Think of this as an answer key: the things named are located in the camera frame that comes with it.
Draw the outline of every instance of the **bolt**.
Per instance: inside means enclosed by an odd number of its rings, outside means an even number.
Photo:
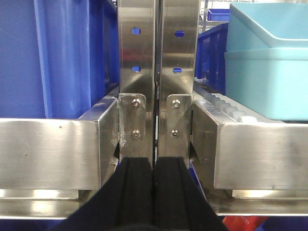
[[[172,101],[172,107],[175,109],[178,109],[181,106],[180,100],[173,100]]]
[[[179,135],[180,135],[180,133],[179,133],[178,130],[172,130],[171,131],[171,137],[177,138],[177,137],[179,137]]]
[[[140,99],[133,99],[133,101],[131,102],[133,104],[134,107],[138,108],[140,107]]]
[[[134,138],[139,138],[141,136],[140,131],[139,130],[133,130],[133,137]]]

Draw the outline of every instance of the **circular hole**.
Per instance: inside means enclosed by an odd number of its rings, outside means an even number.
[[[141,71],[141,67],[139,67],[139,66],[133,66],[133,67],[131,68],[131,70],[132,70],[133,72],[139,73],[139,72]]]
[[[176,32],[174,33],[174,35],[175,35],[175,37],[177,37],[177,38],[182,38],[182,37],[184,37],[185,32],[182,31],[182,30],[178,30],[178,31],[176,31]]]
[[[138,27],[133,27],[132,30],[131,30],[131,33],[133,35],[139,35],[141,33],[141,30]]]
[[[182,73],[182,69],[179,68],[179,67],[175,67],[175,68],[173,69],[173,73],[174,73],[174,74]]]

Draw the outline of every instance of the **reflective metal surface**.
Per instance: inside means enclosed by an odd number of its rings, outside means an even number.
[[[0,218],[64,219],[82,204],[80,200],[0,200]]]
[[[120,159],[149,157],[146,152],[146,98],[142,94],[119,95]]]
[[[232,197],[239,199],[294,199],[307,200],[308,191],[294,191],[294,190],[232,190]]]
[[[200,0],[164,0],[162,5],[162,52],[159,80],[158,155],[166,151],[167,98],[192,94]]]
[[[237,123],[196,100],[192,143],[217,189],[307,190],[307,124]]]
[[[111,176],[117,99],[77,120],[0,119],[0,218],[65,218]]]
[[[166,146],[161,156],[183,157],[186,165],[188,165],[189,156],[187,154],[189,153],[192,124],[192,95],[169,95],[166,108]]]
[[[112,96],[113,92],[105,96],[90,110],[88,110],[80,120],[93,120],[98,122],[99,135],[99,172],[100,187],[111,176],[117,165],[114,153],[119,142],[118,131],[118,109],[117,99]]]
[[[116,126],[101,137],[106,129],[102,121],[115,118],[116,99],[110,98],[79,120],[0,119],[0,188],[100,188],[101,142],[114,149],[117,145]]]
[[[207,201],[219,216],[308,216],[308,200],[305,198],[307,191],[273,191],[277,198],[259,197],[259,199],[236,199],[231,196],[231,191],[214,189],[213,181],[208,177],[211,171],[206,165],[194,158],[192,165],[203,186]],[[280,197],[282,194],[299,196],[294,198]]]
[[[77,190],[12,190],[12,189],[0,189],[1,199],[37,199],[37,200],[73,200],[78,199]]]
[[[152,162],[155,100],[155,0],[118,0],[120,92],[146,97],[146,150]]]

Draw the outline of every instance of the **blue plastic bin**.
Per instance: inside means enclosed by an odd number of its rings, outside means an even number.
[[[227,51],[228,97],[269,119],[308,120],[308,5],[232,3]]]
[[[118,82],[109,0],[0,0],[0,117],[78,118]]]
[[[195,75],[210,88],[226,93],[225,58],[228,23],[220,24],[198,36]]]
[[[229,21],[230,9],[208,9],[207,20],[208,21]]]
[[[271,217],[255,231],[306,231],[308,217]]]

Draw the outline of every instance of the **red object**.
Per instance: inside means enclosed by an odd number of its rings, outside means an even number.
[[[268,217],[257,216],[228,216],[223,223],[230,231],[254,231]]]

